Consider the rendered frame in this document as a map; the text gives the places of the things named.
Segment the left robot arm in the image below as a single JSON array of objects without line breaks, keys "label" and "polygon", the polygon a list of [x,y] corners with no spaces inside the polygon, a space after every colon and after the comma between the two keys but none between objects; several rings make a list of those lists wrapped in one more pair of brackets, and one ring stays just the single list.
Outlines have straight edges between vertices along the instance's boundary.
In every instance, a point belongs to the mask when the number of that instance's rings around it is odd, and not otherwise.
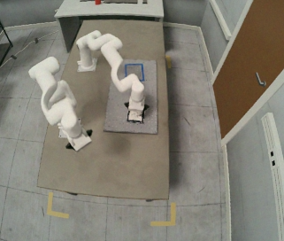
[{"label": "left robot arm", "polygon": [[118,51],[123,48],[123,43],[113,35],[106,34],[102,36],[97,30],[87,36],[88,35],[83,36],[83,39],[80,38],[76,43],[81,55],[81,61],[78,61],[78,65],[81,65],[81,68],[85,70],[92,68],[95,62],[94,60],[92,61],[90,49],[93,51],[101,50],[111,65],[111,78],[117,89],[124,93],[132,88],[132,105],[128,107],[128,111],[142,112],[142,100],[145,99],[143,96],[144,86],[140,83],[135,74],[130,74],[121,81],[119,81],[117,76],[118,68],[123,63],[123,59],[118,53]]}]

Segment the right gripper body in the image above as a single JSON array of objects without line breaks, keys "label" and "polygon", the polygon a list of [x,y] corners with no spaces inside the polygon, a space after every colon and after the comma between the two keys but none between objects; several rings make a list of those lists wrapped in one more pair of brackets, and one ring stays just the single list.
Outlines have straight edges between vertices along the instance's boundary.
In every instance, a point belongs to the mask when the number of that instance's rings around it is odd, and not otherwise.
[{"label": "right gripper body", "polygon": [[[87,133],[86,133],[86,131],[85,131],[84,128],[82,128],[82,133],[83,133],[83,135],[84,135],[86,138],[88,137],[88,135],[87,135]],[[74,143],[74,141],[72,140],[72,138],[70,138],[68,135],[67,135],[67,138],[68,138],[70,144],[72,145],[72,147],[74,147],[76,144]]]}]

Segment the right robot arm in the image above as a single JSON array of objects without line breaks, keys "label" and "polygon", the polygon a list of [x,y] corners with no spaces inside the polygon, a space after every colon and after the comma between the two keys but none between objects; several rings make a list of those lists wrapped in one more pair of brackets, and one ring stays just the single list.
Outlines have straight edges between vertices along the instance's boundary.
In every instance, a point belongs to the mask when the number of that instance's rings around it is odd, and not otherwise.
[{"label": "right robot arm", "polygon": [[[68,134],[72,140],[76,139],[73,140],[76,144],[73,148],[79,152],[91,144],[92,141],[89,136],[86,138],[82,133],[84,126],[83,124],[80,125],[74,111],[77,102],[67,82],[64,80],[56,82],[53,77],[53,74],[59,72],[60,68],[59,62],[55,58],[49,57],[33,66],[29,70],[29,75],[42,89],[42,111],[48,122],[52,126],[62,125],[62,127],[58,128],[61,128],[63,133]],[[57,101],[63,96],[66,97]],[[49,101],[51,103],[57,101],[50,110],[48,110]]]}]

